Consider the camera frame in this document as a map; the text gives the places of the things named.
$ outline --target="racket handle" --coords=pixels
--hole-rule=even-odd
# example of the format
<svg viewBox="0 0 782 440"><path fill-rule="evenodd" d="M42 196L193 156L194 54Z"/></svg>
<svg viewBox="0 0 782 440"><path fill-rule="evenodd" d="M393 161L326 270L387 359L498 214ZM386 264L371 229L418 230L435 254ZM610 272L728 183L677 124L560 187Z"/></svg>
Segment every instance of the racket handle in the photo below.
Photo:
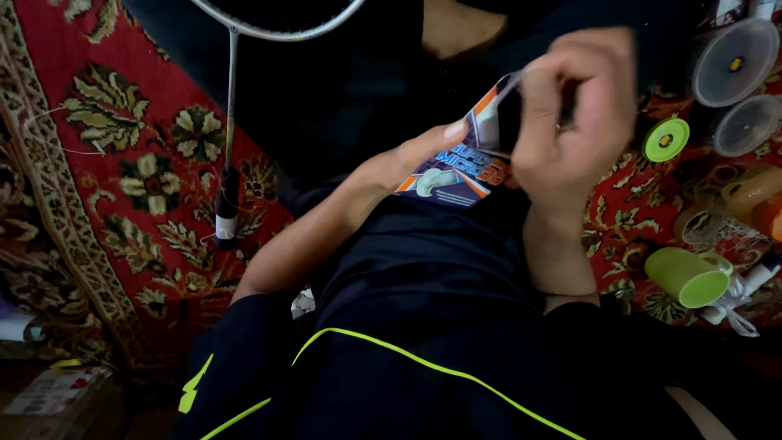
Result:
<svg viewBox="0 0 782 440"><path fill-rule="evenodd" d="M221 249L230 249L236 241L236 218L239 214L239 172L223 168L220 187L214 201L215 243Z"/></svg>

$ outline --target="product package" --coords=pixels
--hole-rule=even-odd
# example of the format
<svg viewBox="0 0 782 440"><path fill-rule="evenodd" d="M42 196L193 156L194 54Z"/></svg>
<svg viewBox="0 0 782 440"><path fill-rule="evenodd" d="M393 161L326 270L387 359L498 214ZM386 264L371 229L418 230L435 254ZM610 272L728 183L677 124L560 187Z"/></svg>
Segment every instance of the product package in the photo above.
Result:
<svg viewBox="0 0 782 440"><path fill-rule="evenodd" d="M521 123L518 78L518 72L502 77L465 116L465 140L421 164L396 194L469 208L500 185L510 175L508 159ZM512 110L503 113L508 122L503 119L500 130L502 103Z"/></svg>

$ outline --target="clear plastic lid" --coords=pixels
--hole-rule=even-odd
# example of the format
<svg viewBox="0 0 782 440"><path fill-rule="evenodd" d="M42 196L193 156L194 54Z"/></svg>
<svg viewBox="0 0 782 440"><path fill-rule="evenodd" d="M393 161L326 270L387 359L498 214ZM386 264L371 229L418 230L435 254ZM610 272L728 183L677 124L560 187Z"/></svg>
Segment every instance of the clear plastic lid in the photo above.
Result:
<svg viewBox="0 0 782 440"><path fill-rule="evenodd" d="M738 103L723 117L714 133L714 150L737 157L757 148L777 130L780 102L771 95L758 95Z"/></svg>
<svg viewBox="0 0 782 440"><path fill-rule="evenodd" d="M733 105L766 79L780 47L777 27L761 19L742 20L711 38L695 65L692 89L708 107Z"/></svg>

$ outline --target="green lid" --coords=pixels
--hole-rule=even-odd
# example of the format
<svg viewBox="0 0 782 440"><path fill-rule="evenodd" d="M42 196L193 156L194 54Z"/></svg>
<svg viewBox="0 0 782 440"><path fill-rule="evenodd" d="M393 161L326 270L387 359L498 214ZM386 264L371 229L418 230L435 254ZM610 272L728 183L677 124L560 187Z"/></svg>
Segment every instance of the green lid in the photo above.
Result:
<svg viewBox="0 0 782 440"><path fill-rule="evenodd" d="M646 135L641 151L652 162L673 159L687 145L690 125L684 119L672 117L657 123Z"/></svg>

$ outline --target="badminton racket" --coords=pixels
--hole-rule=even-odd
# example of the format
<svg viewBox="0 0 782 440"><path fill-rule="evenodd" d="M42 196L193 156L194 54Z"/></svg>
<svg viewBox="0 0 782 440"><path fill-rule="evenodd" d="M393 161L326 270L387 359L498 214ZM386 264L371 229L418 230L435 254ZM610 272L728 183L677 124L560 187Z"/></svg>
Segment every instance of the badminton racket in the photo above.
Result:
<svg viewBox="0 0 782 440"><path fill-rule="evenodd" d="M239 215L239 172L232 166L236 66L239 35L268 41L295 42L319 37L347 21L365 0L318 0L302 7L298 2L244 2L241 0L191 0L205 13L228 28L228 115L225 128L225 163L215 196L215 242L219 248L235 244Z"/></svg>

